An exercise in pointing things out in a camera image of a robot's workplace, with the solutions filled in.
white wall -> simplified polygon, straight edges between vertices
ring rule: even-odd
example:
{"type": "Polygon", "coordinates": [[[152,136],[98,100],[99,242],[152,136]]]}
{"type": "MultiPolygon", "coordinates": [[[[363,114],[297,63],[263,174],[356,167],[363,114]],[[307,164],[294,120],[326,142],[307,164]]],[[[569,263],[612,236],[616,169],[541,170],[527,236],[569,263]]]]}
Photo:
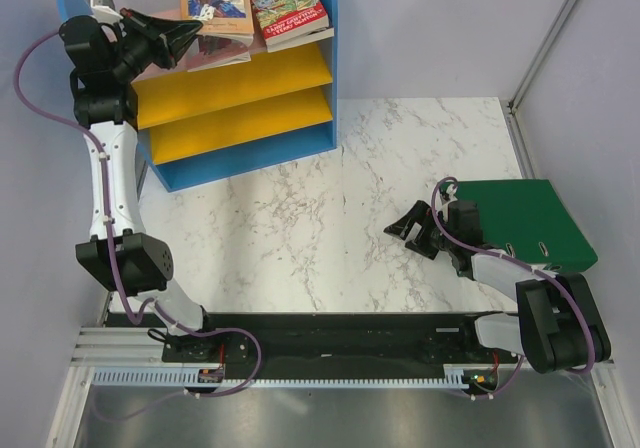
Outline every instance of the white wall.
{"type": "MultiPolygon", "coordinates": [[[[57,29],[55,0],[2,0],[0,61],[0,433],[3,447],[43,446],[79,327],[103,299],[75,261],[91,217],[82,137],[23,108],[11,87],[20,53],[57,29]]],[[[72,117],[62,43],[29,62],[24,89],[72,117]]]]}
{"type": "MultiPolygon", "coordinates": [[[[115,0],[149,13],[179,0],[115,0]]],[[[564,0],[339,0],[343,98],[510,98],[564,0]]]]}
{"type": "Polygon", "coordinates": [[[520,119],[600,260],[587,273],[640,416],[640,0],[583,0],[520,119]]]}

yellow shelf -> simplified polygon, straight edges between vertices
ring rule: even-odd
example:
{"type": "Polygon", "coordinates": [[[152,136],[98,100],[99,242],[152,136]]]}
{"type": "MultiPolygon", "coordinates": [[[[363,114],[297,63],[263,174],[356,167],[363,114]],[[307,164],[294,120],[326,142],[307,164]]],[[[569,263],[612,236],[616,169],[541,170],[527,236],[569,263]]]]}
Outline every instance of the yellow shelf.
{"type": "Polygon", "coordinates": [[[247,63],[134,83],[138,126],[150,128],[332,82],[316,43],[255,55],[247,63]]]}
{"type": "Polygon", "coordinates": [[[296,91],[155,127],[151,156],[169,163],[331,119],[322,88],[296,91]]]}

table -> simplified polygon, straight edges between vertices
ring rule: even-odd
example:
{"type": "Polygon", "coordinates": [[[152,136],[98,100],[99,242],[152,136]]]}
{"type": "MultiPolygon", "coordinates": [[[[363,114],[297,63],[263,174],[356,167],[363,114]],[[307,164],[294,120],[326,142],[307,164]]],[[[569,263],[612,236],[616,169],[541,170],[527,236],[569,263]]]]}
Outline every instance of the table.
{"type": "MultiPolygon", "coordinates": [[[[342,100],[337,150],[167,193],[140,206],[175,278],[213,312],[514,310],[383,234],[444,176],[519,178],[496,98],[342,100]]],[[[119,300],[112,311],[122,311],[119,300]]]]}

reflective metal surface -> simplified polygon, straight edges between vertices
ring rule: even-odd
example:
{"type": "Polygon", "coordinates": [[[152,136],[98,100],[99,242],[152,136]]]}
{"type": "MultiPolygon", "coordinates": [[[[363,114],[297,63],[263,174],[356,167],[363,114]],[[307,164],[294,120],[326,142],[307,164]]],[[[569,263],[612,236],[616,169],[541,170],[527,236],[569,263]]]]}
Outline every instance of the reflective metal surface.
{"type": "MultiPolygon", "coordinates": [[[[175,388],[91,391],[101,412],[115,417],[175,388]]],[[[174,398],[126,423],[100,422],[88,411],[77,448],[612,446],[590,378],[531,371],[493,401],[434,390],[254,389],[174,398]]]]}

green box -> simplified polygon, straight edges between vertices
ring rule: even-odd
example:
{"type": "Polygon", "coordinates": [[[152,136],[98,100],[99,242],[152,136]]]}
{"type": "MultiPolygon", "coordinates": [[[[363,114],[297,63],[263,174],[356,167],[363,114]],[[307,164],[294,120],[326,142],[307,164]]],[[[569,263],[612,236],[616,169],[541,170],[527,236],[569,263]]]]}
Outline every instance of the green box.
{"type": "Polygon", "coordinates": [[[560,273],[598,261],[549,180],[461,181],[456,197],[478,204],[487,243],[522,261],[560,273]]]}

